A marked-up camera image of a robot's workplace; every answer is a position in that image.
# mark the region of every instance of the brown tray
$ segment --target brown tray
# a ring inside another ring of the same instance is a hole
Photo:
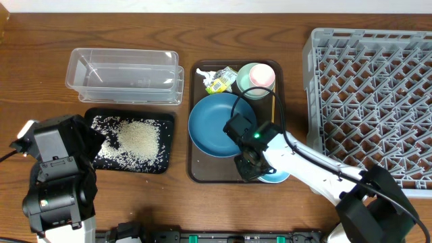
[[[284,99],[284,77],[282,74],[281,66],[271,60],[203,60],[195,63],[190,70],[190,107],[189,114],[192,108],[204,97],[209,95],[205,90],[203,84],[204,77],[196,73],[199,68],[202,71],[217,71],[222,70],[226,66],[230,66],[238,71],[241,67],[248,63],[257,62],[270,65],[276,74],[275,91],[281,99],[282,104],[285,104]],[[239,95],[237,84],[232,85],[234,94]],[[253,101],[243,98],[254,109],[256,115],[256,122],[259,125],[265,121],[272,120],[279,124],[279,107],[275,107],[274,98],[268,94],[262,99]],[[237,172],[234,157],[217,158],[205,154],[193,144],[188,136],[188,164],[187,171],[191,180],[198,183],[244,183],[242,178]],[[249,183],[262,183],[259,180],[254,180]]]

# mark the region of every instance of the white plastic basket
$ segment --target white plastic basket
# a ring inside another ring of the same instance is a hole
[[[432,32],[314,29],[303,85],[309,147],[432,198]]]

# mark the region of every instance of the plastic bin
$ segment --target plastic bin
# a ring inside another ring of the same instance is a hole
[[[307,145],[432,198],[432,32],[317,28],[302,55]]]
[[[65,84],[82,102],[179,105],[184,70],[174,51],[79,48]]]

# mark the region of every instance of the metal grid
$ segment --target metal grid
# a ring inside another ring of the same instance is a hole
[[[402,188],[432,189],[432,43],[373,43],[403,32],[334,33],[313,48],[322,152],[365,169],[378,164]]]

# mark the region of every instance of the green connector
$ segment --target green connector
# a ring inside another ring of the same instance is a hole
[[[198,243],[198,236],[189,236],[189,243]]]
[[[285,243],[285,237],[283,236],[278,236],[276,237],[276,243]]]

